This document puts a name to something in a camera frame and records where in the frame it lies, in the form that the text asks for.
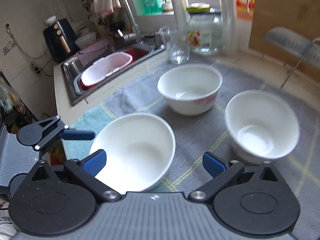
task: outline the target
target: wooden board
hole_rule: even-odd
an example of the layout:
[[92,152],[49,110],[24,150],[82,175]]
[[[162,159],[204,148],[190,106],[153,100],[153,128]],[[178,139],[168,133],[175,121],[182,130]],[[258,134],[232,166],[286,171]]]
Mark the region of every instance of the wooden board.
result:
[[[289,28],[313,40],[320,37],[320,0],[256,0],[249,47],[295,66],[299,58],[263,40],[273,27]],[[302,62],[299,69],[317,82],[320,70]]]

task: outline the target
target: pink basket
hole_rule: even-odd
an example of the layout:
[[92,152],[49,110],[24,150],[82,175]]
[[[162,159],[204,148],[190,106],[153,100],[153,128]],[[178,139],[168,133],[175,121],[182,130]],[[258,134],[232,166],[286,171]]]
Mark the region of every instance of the pink basket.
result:
[[126,67],[132,62],[132,56],[125,52],[115,52],[107,57],[103,57],[87,68],[81,75],[81,82],[86,87],[104,80],[113,73]]

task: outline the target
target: blue mat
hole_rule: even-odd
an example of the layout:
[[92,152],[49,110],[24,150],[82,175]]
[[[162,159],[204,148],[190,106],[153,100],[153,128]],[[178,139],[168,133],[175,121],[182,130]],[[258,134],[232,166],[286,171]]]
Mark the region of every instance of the blue mat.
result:
[[[301,240],[320,236],[320,139],[319,116],[299,99],[269,86],[264,80],[216,64],[204,57],[193,57],[190,63],[213,66],[223,76],[223,84],[212,109],[199,116],[181,116],[174,113],[157,90],[160,76],[175,65],[165,63],[140,76],[114,92],[99,106],[87,111],[71,128],[93,130],[98,134],[108,123],[125,114],[148,112],[166,120],[176,138],[175,157],[162,182],[152,191],[184,191],[189,194],[211,179],[202,167],[202,154],[211,151],[228,161],[237,159],[230,150],[231,138],[224,123],[224,109],[237,93],[260,89],[269,91],[287,101],[300,122],[300,141],[287,157],[274,162],[301,205],[301,215],[293,234]],[[63,141],[67,159],[83,159],[89,154],[91,142]]]

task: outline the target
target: blue gripper pad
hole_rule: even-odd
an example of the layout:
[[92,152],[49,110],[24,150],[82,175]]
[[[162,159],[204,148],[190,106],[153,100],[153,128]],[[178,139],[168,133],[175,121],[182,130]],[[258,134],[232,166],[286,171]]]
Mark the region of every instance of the blue gripper pad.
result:
[[225,163],[213,157],[213,154],[209,154],[207,152],[203,154],[202,165],[213,178],[217,177],[227,169]]
[[106,166],[107,154],[100,149],[80,162],[82,163],[82,169],[95,177]]

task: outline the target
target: label on jar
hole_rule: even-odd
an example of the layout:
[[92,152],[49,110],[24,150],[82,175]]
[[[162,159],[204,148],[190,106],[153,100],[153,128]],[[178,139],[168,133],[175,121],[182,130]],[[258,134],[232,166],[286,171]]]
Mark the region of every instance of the label on jar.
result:
[[188,40],[194,47],[211,47],[211,32],[188,31]]

